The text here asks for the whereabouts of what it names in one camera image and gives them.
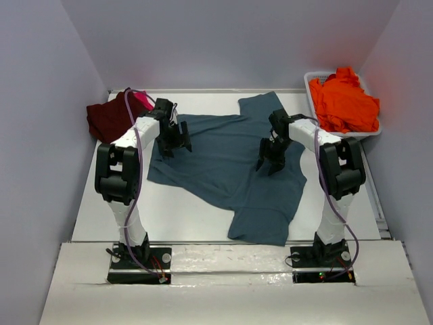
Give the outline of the teal blue t shirt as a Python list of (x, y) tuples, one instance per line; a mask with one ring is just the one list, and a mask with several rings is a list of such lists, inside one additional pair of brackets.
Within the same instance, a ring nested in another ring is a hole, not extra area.
[(257, 170), (259, 143), (271, 129), (268, 117), (283, 106), (275, 92), (238, 103), (240, 114), (181, 116), (192, 151), (179, 150), (172, 158), (153, 152), (147, 180), (233, 211), (227, 235), (232, 240), (284, 246), (306, 183), (300, 168), (304, 146), (289, 146), (281, 171), (270, 175), (268, 164)]

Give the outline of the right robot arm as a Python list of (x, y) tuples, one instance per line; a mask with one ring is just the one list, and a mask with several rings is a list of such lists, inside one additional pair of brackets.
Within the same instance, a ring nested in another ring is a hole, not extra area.
[(258, 162), (261, 168), (269, 162), (269, 175), (281, 171), (286, 164), (289, 145), (297, 142), (314, 153), (319, 183), (325, 194), (321, 223), (312, 245), (293, 247), (290, 253), (295, 268), (331, 267), (337, 260), (351, 267), (351, 256), (345, 233), (349, 207), (365, 183), (366, 174), (358, 141), (338, 137), (322, 129), (315, 118), (303, 114), (288, 115), (284, 109), (269, 116), (270, 136), (260, 141)]

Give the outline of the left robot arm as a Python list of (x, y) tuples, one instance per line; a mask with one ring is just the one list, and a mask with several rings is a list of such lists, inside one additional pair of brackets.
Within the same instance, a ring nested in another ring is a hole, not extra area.
[(132, 121), (132, 126), (110, 144), (97, 149), (95, 191), (111, 208), (119, 229), (118, 252), (111, 253), (134, 267), (150, 259), (148, 234), (141, 223), (137, 201), (143, 179), (143, 150), (155, 142), (164, 158), (185, 148), (192, 151), (188, 126), (177, 120), (177, 105), (158, 98), (154, 109)]

